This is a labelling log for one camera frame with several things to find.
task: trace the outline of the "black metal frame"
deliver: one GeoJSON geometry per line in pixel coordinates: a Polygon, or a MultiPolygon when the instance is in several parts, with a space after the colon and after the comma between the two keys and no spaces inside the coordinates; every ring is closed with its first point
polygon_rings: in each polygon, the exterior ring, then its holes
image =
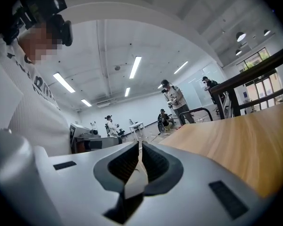
{"type": "Polygon", "coordinates": [[[268,96],[264,96],[262,98],[259,98],[257,100],[245,103],[243,105],[239,105],[238,100],[237,100],[237,96],[236,93],[234,91],[234,88],[246,84],[250,81],[254,81],[254,80],[258,80],[258,77],[265,75],[267,73],[269,73],[270,71],[272,71],[273,69],[275,69],[276,67],[279,67],[280,65],[283,64],[283,49],[280,50],[279,52],[275,53],[274,55],[272,55],[271,57],[263,60],[261,63],[259,63],[258,65],[228,79],[227,81],[213,87],[210,90],[210,93],[213,95],[213,97],[215,98],[216,104],[218,106],[219,109],[219,113],[220,113],[220,118],[221,119],[225,119],[225,113],[224,113],[224,107],[220,98],[220,94],[224,93],[224,92],[228,92],[228,96],[231,100],[231,106],[230,106],[230,111],[231,109],[233,109],[233,115],[234,116],[240,116],[240,110],[250,107],[252,105],[257,105],[259,104],[260,108],[261,102],[267,101],[269,99],[275,98],[279,95],[283,94],[283,88],[268,95],[268,96]]]}
{"type": "Polygon", "coordinates": [[[196,108],[196,109],[193,109],[193,110],[182,112],[182,113],[179,114],[179,117],[183,116],[184,114],[192,113],[192,112],[196,112],[196,111],[206,111],[208,113],[210,120],[213,121],[213,117],[212,117],[211,113],[209,112],[209,110],[206,109],[206,108],[203,108],[203,107],[199,107],[199,108],[196,108]]]}

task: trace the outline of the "floor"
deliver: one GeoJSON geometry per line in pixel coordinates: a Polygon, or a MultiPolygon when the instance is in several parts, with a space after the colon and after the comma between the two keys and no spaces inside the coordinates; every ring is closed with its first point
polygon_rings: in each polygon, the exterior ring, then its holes
{"type": "MultiPolygon", "coordinates": [[[[212,118],[214,121],[220,120],[219,115],[216,114],[216,107],[215,105],[209,105],[205,106],[206,109],[208,109],[212,115],[212,118]]],[[[199,111],[199,112],[194,112],[194,120],[196,123],[203,123],[210,121],[209,115],[206,111],[199,111]]],[[[139,132],[139,130],[136,131],[136,134],[138,136],[138,140],[141,143],[142,141],[147,141],[147,142],[156,142],[159,143],[172,133],[176,132],[178,128],[181,126],[178,119],[173,116],[176,124],[171,127],[171,129],[163,134],[159,133],[157,123],[153,123],[149,126],[146,126],[144,129],[141,130],[142,133],[139,132]]],[[[128,142],[128,141],[136,141],[136,138],[134,137],[133,134],[128,134],[127,136],[122,137],[123,142],[128,142]]]]}

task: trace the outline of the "fluorescent tube light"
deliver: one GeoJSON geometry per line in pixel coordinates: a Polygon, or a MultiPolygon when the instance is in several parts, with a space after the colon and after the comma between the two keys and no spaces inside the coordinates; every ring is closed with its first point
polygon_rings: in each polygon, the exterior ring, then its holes
{"type": "Polygon", "coordinates": [[[184,67],[187,63],[188,63],[188,61],[186,61],[182,66],[180,66],[180,67],[174,72],[174,74],[176,74],[178,71],[180,71],[181,68],[184,67]]]}
{"type": "Polygon", "coordinates": [[[134,78],[134,75],[136,73],[137,67],[140,64],[141,58],[142,57],[140,57],[140,56],[136,56],[135,57],[135,61],[134,61],[134,64],[133,64],[133,67],[132,67],[132,70],[131,70],[130,77],[129,77],[130,79],[134,78]]]}
{"type": "Polygon", "coordinates": [[[130,91],[130,87],[126,89],[126,92],[125,92],[125,97],[127,97],[127,96],[128,96],[128,94],[129,94],[129,91],[130,91]]]}
{"type": "Polygon", "coordinates": [[[84,100],[81,100],[81,101],[82,101],[85,105],[87,105],[88,107],[91,106],[91,104],[89,104],[87,100],[84,99],[84,100]]]}
{"type": "Polygon", "coordinates": [[[75,90],[63,79],[63,77],[59,73],[55,73],[53,77],[56,78],[70,93],[74,93],[75,90]]]}

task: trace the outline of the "wooden table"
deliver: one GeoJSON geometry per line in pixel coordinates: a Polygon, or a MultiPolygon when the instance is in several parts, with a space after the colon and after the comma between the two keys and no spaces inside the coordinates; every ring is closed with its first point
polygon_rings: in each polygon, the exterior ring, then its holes
{"type": "Polygon", "coordinates": [[[263,197],[283,185],[283,103],[226,120],[187,124],[160,144],[215,160],[263,197]]]}

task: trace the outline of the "ceiling light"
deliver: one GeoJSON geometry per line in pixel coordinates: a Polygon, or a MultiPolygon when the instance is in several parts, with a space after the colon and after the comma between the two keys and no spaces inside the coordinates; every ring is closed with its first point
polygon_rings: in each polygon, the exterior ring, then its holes
{"type": "Polygon", "coordinates": [[[243,33],[243,32],[237,32],[236,34],[236,39],[237,39],[237,42],[240,42],[241,40],[243,40],[246,36],[246,33],[243,33]]]}
{"type": "Polygon", "coordinates": [[[84,99],[84,100],[81,100],[81,101],[82,101],[85,105],[87,105],[88,107],[91,106],[91,104],[89,104],[87,100],[84,99]]]}
{"type": "Polygon", "coordinates": [[[237,49],[236,50],[236,55],[239,55],[239,54],[241,54],[242,53],[242,51],[240,50],[240,49],[237,49]]]}
{"type": "Polygon", "coordinates": [[[126,92],[125,92],[125,97],[127,97],[127,96],[128,96],[128,94],[129,94],[129,91],[130,91],[130,87],[126,89],[126,92]]]}
{"type": "Polygon", "coordinates": [[[174,72],[174,74],[176,74],[178,71],[180,71],[181,68],[184,67],[187,63],[188,63],[188,61],[186,61],[182,66],[180,66],[180,67],[174,72]]]}
{"type": "Polygon", "coordinates": [[[141,58],[142,57],[140,57],[140,56],[136,56],[135,57],[135,61],[134,61],[134,64],[133,64],[133,67],[132,67],[132,70],[131,70],[130,77],[129,77],[130,79],[134,78],[134,75],[136,73],[137,67],[140,64],[141,58]]]}
{"type": "Polygon", "coordinates": [[[75,92],[75,90],[63,79],[59,73],[54,74],[53,77],[55,77],[56,80],[59,81],[70,93],[75,92]]]}
{"type": "Polygon", "coordinates": [[[264,33],[264,36],[266,36],[266,35],[268,35],[270,33],[270,30],[265,29],[263,33],[264,33]]]}

